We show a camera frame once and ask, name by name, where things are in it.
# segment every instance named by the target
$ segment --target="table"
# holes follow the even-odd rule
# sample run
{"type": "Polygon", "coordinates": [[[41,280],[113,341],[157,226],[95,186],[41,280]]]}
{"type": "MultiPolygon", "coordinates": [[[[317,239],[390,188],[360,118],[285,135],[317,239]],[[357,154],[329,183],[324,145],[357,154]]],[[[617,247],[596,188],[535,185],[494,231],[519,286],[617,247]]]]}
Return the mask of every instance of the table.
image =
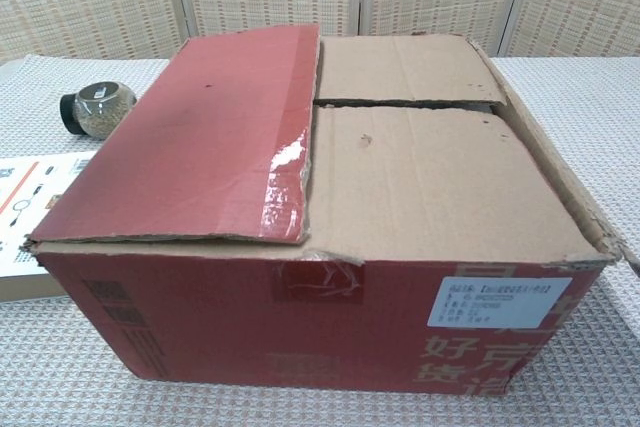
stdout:
{"type": "MultiPolygon", "coordinates": [[[[640,252],[640,58],[495,63],[640,252]]],[[[28,56],[0,71],[0,156],[96,148],[61,127],[59,96],[105,78],[141,95],[165,65],[28,56]]],[[[503,398],[274,389],[141,381],[68,298],[6,303],[0,426],[640,425],[639,334],[640,279],[621,263],[503,398]]]]}

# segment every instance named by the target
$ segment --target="jar lid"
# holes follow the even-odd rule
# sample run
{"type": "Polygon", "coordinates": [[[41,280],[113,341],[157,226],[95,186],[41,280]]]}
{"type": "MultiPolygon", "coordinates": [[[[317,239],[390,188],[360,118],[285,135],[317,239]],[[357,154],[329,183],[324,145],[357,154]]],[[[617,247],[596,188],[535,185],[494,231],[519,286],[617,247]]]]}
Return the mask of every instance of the jar lid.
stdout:
{"type": "Polygon", "coordinates": [[[73,115],[73,106],[76,102],[76,94],[67,94],[60,97],[60,117],[69,132],[75,135],[86,135],[75,115],[73,115]]]}

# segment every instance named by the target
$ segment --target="cardboard box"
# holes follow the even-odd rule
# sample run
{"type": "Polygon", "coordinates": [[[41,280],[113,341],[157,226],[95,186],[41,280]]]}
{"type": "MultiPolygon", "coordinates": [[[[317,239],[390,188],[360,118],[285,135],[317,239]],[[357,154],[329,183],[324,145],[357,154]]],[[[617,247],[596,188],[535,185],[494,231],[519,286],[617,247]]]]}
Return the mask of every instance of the cardboard box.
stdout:
{"type": "Polygon", "coordinates": [[[316,36],[189,41],[33,252],[145,379],[504,393],[624,245],[464,38],[323,39],[311,131],[316,36]]]}

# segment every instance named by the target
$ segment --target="spice jar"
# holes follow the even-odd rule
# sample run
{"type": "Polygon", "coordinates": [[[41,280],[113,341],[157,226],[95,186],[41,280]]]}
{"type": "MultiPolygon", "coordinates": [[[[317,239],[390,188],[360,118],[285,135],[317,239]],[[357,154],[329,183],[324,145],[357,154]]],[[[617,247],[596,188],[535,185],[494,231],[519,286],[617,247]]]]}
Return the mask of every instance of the spice jar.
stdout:
{"type": "Polygon", "coordinates": [[[63,95],[60,115],[69,132],[104,140],[136,103],[133,91],[119,82],[98,82],[77,94],[63,95]]]}

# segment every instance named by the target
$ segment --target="open box flap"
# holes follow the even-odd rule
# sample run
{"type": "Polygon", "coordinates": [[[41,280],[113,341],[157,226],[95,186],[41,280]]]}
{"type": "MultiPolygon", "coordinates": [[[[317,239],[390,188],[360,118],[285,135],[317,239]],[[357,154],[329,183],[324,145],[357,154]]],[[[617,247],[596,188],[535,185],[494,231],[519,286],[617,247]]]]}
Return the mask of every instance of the open box flap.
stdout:
{"type": "Polygon", "coordinates": [[[298,243],[318,27],[190,39],[33,241],[298,243]]]}

